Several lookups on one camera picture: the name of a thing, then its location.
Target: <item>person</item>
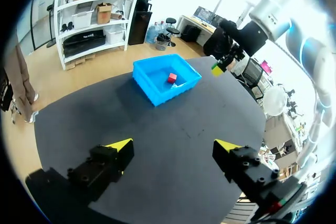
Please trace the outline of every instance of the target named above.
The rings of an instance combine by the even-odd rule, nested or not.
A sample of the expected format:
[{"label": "person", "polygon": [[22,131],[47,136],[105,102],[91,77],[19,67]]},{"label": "person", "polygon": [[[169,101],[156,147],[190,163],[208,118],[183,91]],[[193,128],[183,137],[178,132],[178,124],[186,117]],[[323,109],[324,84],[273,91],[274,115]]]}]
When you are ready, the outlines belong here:
[{"label": "person", "polygon": [[38,93],[29,81],[27,63],[22,54],[15,33],[10,37],[4,52],[4,69],[12,85],[16,106],[26,122],[34,122],[32,103],[38,99]]}]

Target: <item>shoe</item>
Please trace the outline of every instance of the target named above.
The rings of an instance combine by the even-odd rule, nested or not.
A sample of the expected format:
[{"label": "shoe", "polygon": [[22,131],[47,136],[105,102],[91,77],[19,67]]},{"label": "shoe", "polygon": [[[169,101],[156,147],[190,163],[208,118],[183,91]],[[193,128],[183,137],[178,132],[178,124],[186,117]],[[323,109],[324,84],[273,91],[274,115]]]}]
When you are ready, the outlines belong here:
[{"label": "shoe", "polygon": [[30,116],[29,121],[26,121],[26,120],[25,120],[25,122],[26,122],[26,123],[34,123],[34,122],[35,122],[35,117],[36,117],[36,115],[38,115],[38,111],[33,112],[32,115]]},{"label": "shoe", "polygon": [[37,99],[38,99],[38,93],[35,94],[33,101],[36,102]]}]

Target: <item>black cable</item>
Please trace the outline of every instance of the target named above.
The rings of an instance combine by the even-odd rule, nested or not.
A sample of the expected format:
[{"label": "black cable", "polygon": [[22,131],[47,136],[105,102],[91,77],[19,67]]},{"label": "black cable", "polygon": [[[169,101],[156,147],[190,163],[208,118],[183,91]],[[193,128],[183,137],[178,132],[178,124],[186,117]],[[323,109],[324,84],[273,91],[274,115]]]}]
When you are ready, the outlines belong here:
[{"label": "black cable", "polygon": [[264,223],[264,222],[275,222],[275,223],[283,223],[283,224],[291,224],[290,222],[282,219],[276,218],[269,218],[269,219],[260,219],[250,222],[249,224],[257,224],[257,223]]}]

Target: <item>black stool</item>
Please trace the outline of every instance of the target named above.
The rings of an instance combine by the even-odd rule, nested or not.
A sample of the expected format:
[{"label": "black stool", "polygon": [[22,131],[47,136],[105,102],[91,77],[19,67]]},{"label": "black stool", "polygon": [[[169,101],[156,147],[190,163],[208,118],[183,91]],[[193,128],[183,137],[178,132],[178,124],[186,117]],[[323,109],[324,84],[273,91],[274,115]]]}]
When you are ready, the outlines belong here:
[{"label": "black stool", "polygon": [[173,24],[176,23],[176,19],[175,18],[167,18],[166,23],[169,24],[166,30],[167,30],[168,33],[171,34],[168,46],[169,47],[175,47],[176,44],[174,42],[172,42],[173,34],[176,34],[176,35],[180,34],[180,31],[173,27]]},{"label": "black stool", "polygon": [[49,12],[49,29],[50,29],[50,41],[47,44],[47,47],[51,47],[54,44],[56,44],[56,40],[53,39],[53,34],[51,33],[51,12],[54,10],[54,3],[52,3],[51,5],[49,5],[47,7],[47,11]]}]

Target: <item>person's leg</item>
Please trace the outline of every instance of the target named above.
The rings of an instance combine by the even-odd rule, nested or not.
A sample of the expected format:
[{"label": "person's leg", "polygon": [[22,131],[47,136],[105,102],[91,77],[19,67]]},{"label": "person's leg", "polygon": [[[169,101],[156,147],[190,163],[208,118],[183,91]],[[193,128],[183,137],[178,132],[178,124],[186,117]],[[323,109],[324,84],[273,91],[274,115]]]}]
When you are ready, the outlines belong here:
[{"label": "person's leg", "polygon": [[16,106],[24,119],[29,122],[33,111],[26,97],[26,89],[22,80],[16,48],[5,59],[5,71],[12,85]]},{"label": "person's leg", "polygon": [[15,47],[16,52],[17,52],[17,58],[20,66],[20,71],[22,75],[22,80],[23,80],[23,85],[25,86],[26,89],[26,97],[28,101],[32,104],[34,102],[34,97],[35,97],[35,90],[30,84],[29,81],[29,73],[28,73],[28,68],[27,68],[27,63],[26,60],[22,54],[21,47],[20,45],[16,45]]}]

